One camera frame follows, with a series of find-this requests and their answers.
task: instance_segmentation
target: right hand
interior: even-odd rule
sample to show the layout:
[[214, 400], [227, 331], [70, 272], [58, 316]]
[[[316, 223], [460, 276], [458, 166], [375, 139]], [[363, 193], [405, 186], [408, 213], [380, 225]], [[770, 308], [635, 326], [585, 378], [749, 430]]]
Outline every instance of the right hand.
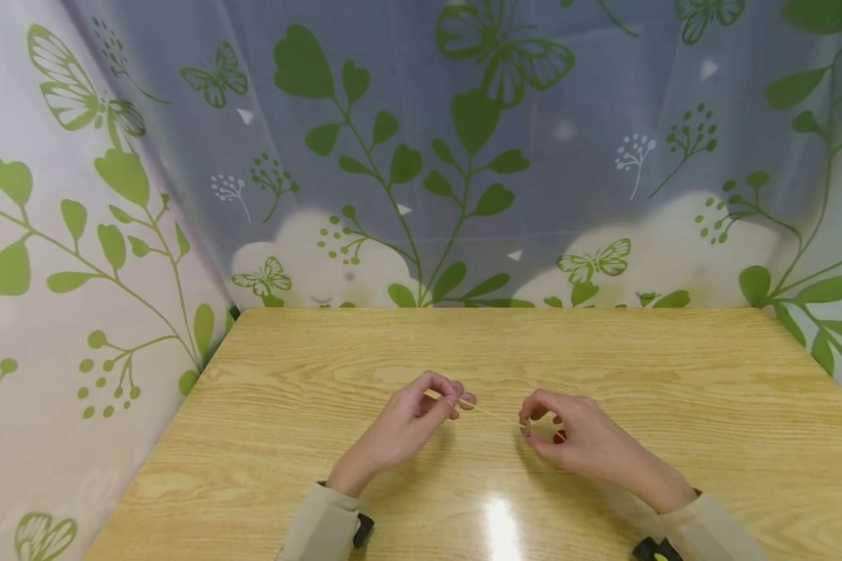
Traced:
[[559, 468], [633, 492], [658, 513], [669, 513], [696, 499], [686, 478], [658, 458], [605, 414], [591, 397], [536, 390], [524, 400], [522, 425], [555, 413], [564, 424], [565, 440], [547, 443], [529, 432], [522, 435], [535, 453]]

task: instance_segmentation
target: left hand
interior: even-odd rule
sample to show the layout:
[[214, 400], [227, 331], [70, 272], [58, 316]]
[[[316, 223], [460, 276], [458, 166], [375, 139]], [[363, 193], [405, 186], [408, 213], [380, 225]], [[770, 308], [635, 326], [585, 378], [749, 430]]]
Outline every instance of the left hand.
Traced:
[[[427, 390], [437, 391], [442, 397], [434, 400], [425, 395]], [[372, 425], [334, 465], [327, 478], [328, 488], [357, 497], [384, 469], [413, 458], [439, 425], [458, 418], [455, 406], [463, 390], [462, 383], [428, 370], [396, 391]]]

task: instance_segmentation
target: wooden table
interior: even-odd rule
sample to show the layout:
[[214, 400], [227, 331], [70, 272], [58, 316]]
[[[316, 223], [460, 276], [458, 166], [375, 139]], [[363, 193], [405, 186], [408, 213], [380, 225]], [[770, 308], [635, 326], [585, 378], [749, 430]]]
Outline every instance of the wooden table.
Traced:
[[[842, 560], [842, 391], [755, 309], [251, 309], [85, 559], [271, 561], [314, 481], [426, 368], [513, 415], [588, 394], [771, 559]], [[641, 503], [479, 411], [362, 497], [368, 560], [629, 559]]]

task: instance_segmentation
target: wrist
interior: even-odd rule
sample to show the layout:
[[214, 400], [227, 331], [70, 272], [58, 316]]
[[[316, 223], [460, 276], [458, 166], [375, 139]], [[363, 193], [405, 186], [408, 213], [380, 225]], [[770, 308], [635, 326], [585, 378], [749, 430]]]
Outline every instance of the wrist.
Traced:
[[342, 492], [343, 495], [358, 498], [377, 474], [372, 468], [350, 453], [351, 450], [346, 451], [346, 454], [337, 460], [337, 463], [334, 463], [331, 474], [327, 476], [325, 486], [328, 489]]
[[628, 491], [658, 514], [673, 513], [697, 500], [699, 496], [680, 471], [656, 455], [648, 456]]

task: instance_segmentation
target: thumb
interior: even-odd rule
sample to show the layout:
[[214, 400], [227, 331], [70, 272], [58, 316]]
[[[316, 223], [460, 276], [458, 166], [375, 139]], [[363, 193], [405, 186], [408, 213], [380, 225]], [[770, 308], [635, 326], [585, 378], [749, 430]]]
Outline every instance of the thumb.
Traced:
[[433, 431], [437, 430], [437, 426], [443, 425], [443, 421], [449, 419], [449, 415], [451, 415], [457, 403], [458, 398], [456, 396], [442, 396], [430, 411], [416, 420], [416, 424], [423, 432], [425, 439], [430, 438], [433, 435]]
[[541, 441], [535, 436], [524, 437], [524, 442], [535, 451], [537, 456], [552, 465], [561, 467], [562, 444], [552, 444]]

